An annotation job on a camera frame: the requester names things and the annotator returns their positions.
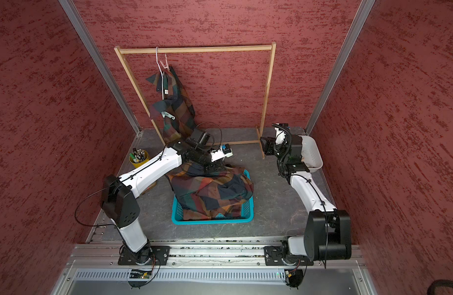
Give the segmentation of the mint green clothespin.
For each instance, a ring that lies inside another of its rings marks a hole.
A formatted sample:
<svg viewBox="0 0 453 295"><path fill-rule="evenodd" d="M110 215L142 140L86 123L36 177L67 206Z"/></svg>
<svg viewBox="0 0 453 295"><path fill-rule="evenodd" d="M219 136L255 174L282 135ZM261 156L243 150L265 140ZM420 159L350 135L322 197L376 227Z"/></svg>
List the mint green clothespin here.
<svg viewBox="0 0 453 295"><path fill-rule="evenodd" d="M168 113L166 111L163 111L161 113L161 115L162 115L163 118L170 118L171 120L175 120L176 119L176 117L174 115L172 115L172 114L170 114L170 113Z"/></svg>

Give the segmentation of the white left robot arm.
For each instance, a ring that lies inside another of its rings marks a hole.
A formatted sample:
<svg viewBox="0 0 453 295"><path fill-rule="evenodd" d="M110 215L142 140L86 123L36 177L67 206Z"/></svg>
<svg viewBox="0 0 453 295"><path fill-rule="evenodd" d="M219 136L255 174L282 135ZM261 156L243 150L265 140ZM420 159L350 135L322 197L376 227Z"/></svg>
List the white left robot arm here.
<svg viewBox="0 0 453 295"><path fill-rule="evenodd" d="M157 156L133 171L104 179L101 209L121 235L122 253L132 263L144 266L155 259L150 241L139 222L137 199L160 178L185 163L197 163L207 172L219 168L233 152L227 143L208 146L208 140L212 137L196 128L190 137L166 144Z"/></svg>

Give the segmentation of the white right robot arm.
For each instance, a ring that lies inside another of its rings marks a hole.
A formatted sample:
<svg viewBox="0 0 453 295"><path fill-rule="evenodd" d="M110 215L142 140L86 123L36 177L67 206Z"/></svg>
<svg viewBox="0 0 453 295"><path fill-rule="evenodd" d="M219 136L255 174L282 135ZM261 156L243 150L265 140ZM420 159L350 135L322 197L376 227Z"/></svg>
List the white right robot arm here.
<svg viewBox="0 0 453 295"><path fill-rule="evenodd" d="M295 135L287 124L273 124L276 135L261 137L263 152L275 156L278 175L295 190L308 212L302 236L288 237L284 259L309 261L346 260L351 258L351 218L339 210L320 190L312 173L323 161L316 141L307 135Z"/></svg>

